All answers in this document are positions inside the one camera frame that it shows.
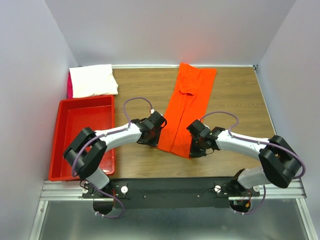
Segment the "orange t-shirt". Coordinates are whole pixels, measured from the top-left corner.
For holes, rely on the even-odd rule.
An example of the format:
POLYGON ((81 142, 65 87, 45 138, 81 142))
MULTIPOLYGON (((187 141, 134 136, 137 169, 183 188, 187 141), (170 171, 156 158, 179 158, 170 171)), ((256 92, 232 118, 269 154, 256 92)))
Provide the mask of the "orange t-shirt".
POLYGON ((177 79, 164 118, 157 148, 183 158, 189 158, 192 137, 187 127, 205 115, 217 70, 179 65, 177 79))

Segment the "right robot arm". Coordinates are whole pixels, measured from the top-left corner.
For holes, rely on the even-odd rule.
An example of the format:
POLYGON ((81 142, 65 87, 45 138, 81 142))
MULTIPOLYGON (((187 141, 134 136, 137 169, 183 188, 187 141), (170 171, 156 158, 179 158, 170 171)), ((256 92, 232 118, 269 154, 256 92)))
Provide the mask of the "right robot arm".
POLYGON ((239 196, 255 186, 268 184, 285 189, 298 172, 305 170, 298 155, 281 136, 254 138, 222 127, 209 129, 198 119, 186 129, 191 135, 191 159, 205 157, 207 150, 212 150, 235 152, 259 160, 260 166, 239 170, 222 187, 227 194, 239 196))

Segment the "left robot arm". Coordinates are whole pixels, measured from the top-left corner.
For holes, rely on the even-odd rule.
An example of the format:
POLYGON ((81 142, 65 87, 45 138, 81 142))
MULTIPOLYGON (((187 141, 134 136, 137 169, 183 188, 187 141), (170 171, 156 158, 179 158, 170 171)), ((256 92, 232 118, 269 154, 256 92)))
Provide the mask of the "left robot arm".
POLYGON ((71 166, 73 177, 105 190, 112 185, 100 167, 105 153, 131 143, 156 147, 166 125, 165 117, 153 111, 147 118, 133 119, 120 127, 96 131, 85 127, 65 149, 63 158, 71 166))

